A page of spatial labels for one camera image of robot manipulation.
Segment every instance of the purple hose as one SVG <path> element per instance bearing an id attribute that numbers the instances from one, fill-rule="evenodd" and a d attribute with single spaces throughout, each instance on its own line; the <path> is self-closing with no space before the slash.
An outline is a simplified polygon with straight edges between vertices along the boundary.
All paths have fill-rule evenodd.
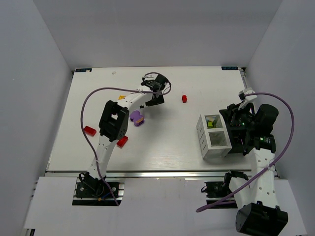
<path id="1" fill-rule="evenodd" d="M 158 73 L 151 72 L 151 73 L 145 74 L 145 76 L 146 76 L 146 75 L 149 75 L 149 74 L 158 74 Z M 169 82 L 169 90 L 168 90 L 167 92 L 165 92 L 165 93 L 158 93 L 158 92 L 152 92 L 152 91 L 138 91 L 138 90 L 124 89 L 124 88 L 112 88 L 112 87 L 98 88 L 98 89 L 95 89 L 94 91 L 92 91 L 92 92 L 86 97 L 86 99 L 85 99 L 84 102 L 83 102 L 82 109 L 81 109 L 81 115 L 80 115 L 80 125 L 81 125 L 81 130 L 82 130 L 83 136 L 84 136 L 84 138 L 86 139 L 86 141 L 88 142 L 88 144 L 90 145 L 90 147 L 92 148 L 92 151 L 93 151 L 93 153 L 94 153 L 95 160 L 96 160 L 96 168 L 97 168 L 97 172 L 98 172 L 98 175 L 99 175 L 100 179 L 107 185 L 107 187 L 108 187 L 108 189 L 109 189 L 109 191 L 110 191 L 110 193 L 111 193 L 113 199 L 115 200 L 116 205 L 119 206 L 119 204 L 118 204 L 118 202 L 117 202 L 117 200 L 116 200 L 116 198 L 115 198 L 115 195 L 114 195 L 114 193 L 113 193 L 113 191 L 112 191 L 112 188 L 111 188 L 110 185 L 107 183 L 107 181 L 102 177 L 102 174 L 101 174 L 101 172 L 100 172 L 100 170 L 99 170 L 98 157 L 97 157 L 97 154 L 96 154 L 96 150 L 95 150 L 95 148 L 93 147 L 92 143 L 90 142 L 88 136 L 87 136 L 86 133 L 84 132 L 84 127 L 83 127 L 83 113 L 84 113 L 84 108 L 85 108 L 85 105 L 86 105 L 88 99 L 89 99 L 94 93 L 96 93 L 96 92 L 98 92 L 98 91 L 101 91 L 101 90 L 107 90 L 107 89 L 118 90 L 118 91 L 125 91 L 125 92 L 136 92 L 136 93 L 141 92 L 141 93 L 152 93 L 152 94 L 167 95 L 168 93 L 171 92 L 171 90 L 172 90 L 172 85 L 171 85 L 171 83 Z"/>
<path id="2" fill-rule="evenodd" d="M 290 111 L 290 115 L 291 115 L 291 120 L 292 120 L 292 125 L 291 125 L 291 133 L 290 133 L 290 136 L 289 136 L 289 139 L 284 147 L 284 149 L 282 150 L 282 152 L 280 153 L 280 155 L 273 161 L 269 164 L 269 167 L 272 167 L 277 161 L 280 160 L 280 158 L 284 155 L 284 153 L 286 152 L 287 148 L 289 147 L 290 143 L 291 143 L 291 140 L 292 140 L 292 137 L 293 137 L 293 132 L 294 132 L 294 115 L 293 115 L 293 111 L 291 109 L 291 107 L 289 106 L 289 104 L 284 101 L 282 98 L 274 95 L 274 94 L 271 94 L 271 93 L 267 93 L 267 92 L 255 92 L 255 93 L 250 93 L 250 94 L 246 94 L 245 97 L 248 97 L 248 96 L 253 96 L 253 95 L 267 95 L 267 96 L 271 96 L 271 97 L 275 97 L 276 99 L 280 100 L 281 102 L 283 102 L 286 107 L 289 109 Z M 198 208 L 196 210 L 196 212 L 202 212 L 206 209 L 210 209 L 216 205 L 221 205 L 223 204 L 223 201 L 225 201 L 226 199 L 232 197 L 233 195 L 235 195 L 236 193 L 238 193 L 239 191 L 241 191 L 243 188 L 247 187 L 248 185 L 250 185 L 250 183 L 252 183 L 255 179 L 257 179 L 258 177 L 260 177 L 262 174 L 264 174 L 266 171 L 268 170 L 268 168 L 264 168 L 261 172 L 259 172 L 258 174 L 256 174 L 255 176 L 253 176 L 249 181 L 247 181 L 244 185 L 242 185 L 241 187 L 239 187 L 238 189 L 236 189 L 234 192 L 230 193 L 229 195 L 225 196 L 224 198 L 221 198 L 220 200 L 217 200 L 215 203 L 212 203 L 212 204 L 208 204 L 208 205 L 204 205 L 200 208 Z"/>

